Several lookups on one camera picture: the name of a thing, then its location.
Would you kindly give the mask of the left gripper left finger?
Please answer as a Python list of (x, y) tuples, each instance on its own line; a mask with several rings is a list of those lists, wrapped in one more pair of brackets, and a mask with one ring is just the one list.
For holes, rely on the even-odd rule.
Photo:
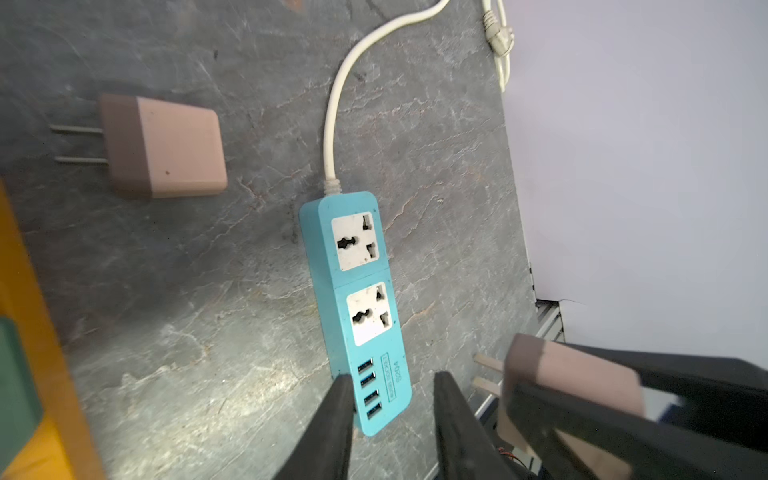
[(354, 389), (350, 375), (332, 383), (275, 479), (347, 479), (353, 438)]

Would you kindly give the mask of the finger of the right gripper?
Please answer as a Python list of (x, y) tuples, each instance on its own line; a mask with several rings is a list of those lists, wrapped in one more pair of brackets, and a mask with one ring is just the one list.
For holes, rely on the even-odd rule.
[(763, 452), (651, 422), (592, 402), (517, 384), (503, 395), (506, 414), (556, 479), (598, 475), (565, 445), (567, 434), (624, 462), (632, 479), (765, 479)]
[(672, 393), (683, 405), (663, 421), (753, 450), (767, 448), (767, 371), (737, 358), (573, 349), (635, 370), (645, 387)]

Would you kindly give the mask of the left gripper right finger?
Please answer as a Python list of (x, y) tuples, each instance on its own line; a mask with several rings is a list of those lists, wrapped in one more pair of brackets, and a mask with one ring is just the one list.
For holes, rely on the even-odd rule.
[(442, 479), (514, 479), (449, 372), (435, 374), (433, 400)]

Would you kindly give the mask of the pink plug teal strip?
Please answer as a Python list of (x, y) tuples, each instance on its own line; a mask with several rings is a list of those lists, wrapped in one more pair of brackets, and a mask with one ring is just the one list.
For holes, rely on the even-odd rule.
[(101, 126), (52, 124), (57, 133), (103, 137), (105, 158), (57, 156), (59, 163), (105, 164), (113, 188), (128, 196), (217, 195), (228, 186), (217, 113), (139, 96), (102, 94)]
[[(504, 362), (475, 354), (475, 363), (503, 373), (501, 385), (475, 377), (473, 384), (499, 399), (496, 432), (501, 440), (538, 458), (523, 435), (503, 413), (502, 393), (517, 383), (530, 383), (556, 392), (575, 396), (603, 407), (644, 417), (645, 405), (639, 375), (632, 369), (597, 356), (581, 352), (563, 343), (539, 337), (516, 334)], [(569, 453), (575, 453), (598, 479), (630, 479), (632, 468), (608, 452), (558, 432)]]

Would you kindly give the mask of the teal power strip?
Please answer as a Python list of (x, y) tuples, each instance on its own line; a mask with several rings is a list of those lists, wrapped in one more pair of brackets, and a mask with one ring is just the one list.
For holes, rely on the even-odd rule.
[(355, 425), (377, 435), (412, 399), (401, 321), (376, 197), (304, 204), (299, 224), (333, 376), (349, 375)]

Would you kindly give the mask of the orange power strip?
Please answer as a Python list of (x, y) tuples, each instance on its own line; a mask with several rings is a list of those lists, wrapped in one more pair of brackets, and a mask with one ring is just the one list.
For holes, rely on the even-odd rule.
[(1, 196), (1, 318), (18, 330), (43, 418), (4, 479), (102, 479), (67, 361), (51, 321), (8, 196)]

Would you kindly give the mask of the green plug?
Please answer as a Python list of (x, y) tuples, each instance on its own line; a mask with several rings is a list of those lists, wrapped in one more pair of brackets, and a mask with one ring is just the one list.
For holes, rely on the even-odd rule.
[(34, 378), (15, 323), (1, 318), (1, 473), (34, 436), (43, 418)]

